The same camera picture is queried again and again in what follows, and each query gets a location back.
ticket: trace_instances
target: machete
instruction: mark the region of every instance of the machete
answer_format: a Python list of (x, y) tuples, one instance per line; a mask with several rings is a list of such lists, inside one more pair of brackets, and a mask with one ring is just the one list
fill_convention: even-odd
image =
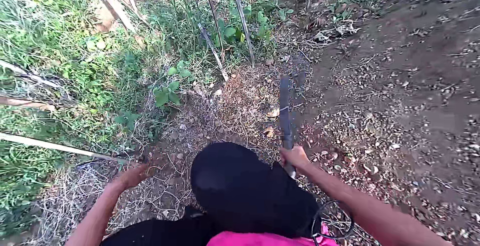
[[(283, 131), (283, 147), (286, 149), (293, 148), (293, 134), (290, 122), (290, 115), (289, 115), (289, 87), (290, 87), (290, 80), (288, 76), (282, 76), (280, 80), (280, 127)], [(295, 167), (289, 162), (285, 163), (284, 169), (286, 173), (291, 177), (295, 178), (297, 171)]]

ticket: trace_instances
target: black pants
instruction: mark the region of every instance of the black pants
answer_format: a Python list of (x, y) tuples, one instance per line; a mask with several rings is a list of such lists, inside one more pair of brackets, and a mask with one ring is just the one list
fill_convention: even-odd
[(270, 167), (241, 145), (215, 143), (195, 157), (191, 170), (192, 191), (206, 213), (177, 221), (142, 221), (102, 245), (205, 246), (222, 231), (310, 237), (318, 209), (315, 198), (278, 163)]

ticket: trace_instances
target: dirt path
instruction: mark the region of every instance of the dirt path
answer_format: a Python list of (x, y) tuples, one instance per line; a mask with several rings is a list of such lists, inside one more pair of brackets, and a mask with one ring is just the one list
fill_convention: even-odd
[(480, 243), (478, 4), (390, 0), (319, 63), (292, 63), (312, 69), (297, 85), (311, 159), (457, 245)]

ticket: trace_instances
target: grass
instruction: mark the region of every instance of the grass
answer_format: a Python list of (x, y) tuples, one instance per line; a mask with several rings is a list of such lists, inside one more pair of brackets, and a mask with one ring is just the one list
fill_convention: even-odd
[[(0, 59), (59, 85), (60, 89), (0, 71), (0, 96), (44, 102), (56, 110), (0, 106), (0, 131), (99, 153), (131, 152), (159, 139), (173, 110), (186, 103), (193, 83), (219, 81), (219, 69), (199, 39), (201, 22), (226, 49), (231, 71), (248, 54), (234, 0), (217, 5), (220, 35), (204, 0), (141, 0), (151, 27), (118, 26), (96, 33), (100, 0), (0, 0)], [(245, 0), (244, 13), (257, 57), (270, 56), (272, 29), (291, 11), (269, 0)], [(30, 204), (49, 175), (72, 155), (0, 142), (0, 236), (31, 223)], [(76, 162), (86, 160), (76, 157)]]

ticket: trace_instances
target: wire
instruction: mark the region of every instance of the wire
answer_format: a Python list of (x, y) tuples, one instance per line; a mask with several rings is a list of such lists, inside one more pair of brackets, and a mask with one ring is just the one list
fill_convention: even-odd
[[(338, 204), (343, 204), (346, 208), (347, 208), (347, 212), (348, 212), (348, 216), (350, 217), (350, 227), (349, 229), (342, 235), (342, 236), (330, 236), (330, 235), (327, 235), (327, 234), (322, 234), (322, 212), (325, 210), (326, 206), (330, 205), (330, 204), (333, 204), (333, 203), (338, 203)], [(320, 219), (320, 232), (317, 232), (317, 233), (314, 233), (314, 228), (315, 228), (315, 221), (318, 219)], [(311, 238), (313, 238), (314, 242), (315, 242), (315, 246), (319, 246), (318, 245), (318, 242), (317, 242), (317, 237), (318, 236), (322, 236), (322, 237), (326, 237), (326, 238), (330, 238), (330, 239), (342, 239), (342, 238), (346, 238), (348, 237), (351, 232), (353, 231), (353, 227), (355, 226), (355, 221), (353, 220), (353, 213), (352, 211), (350, 210), (350, 208), (342, 201), (339, 201), (339, 200), (330, 200), (326, 203), (324, 203), (317, 211), (317, 213), (315, 213), (315, 216), (313, 217), (313, 223), (311, 225)]]

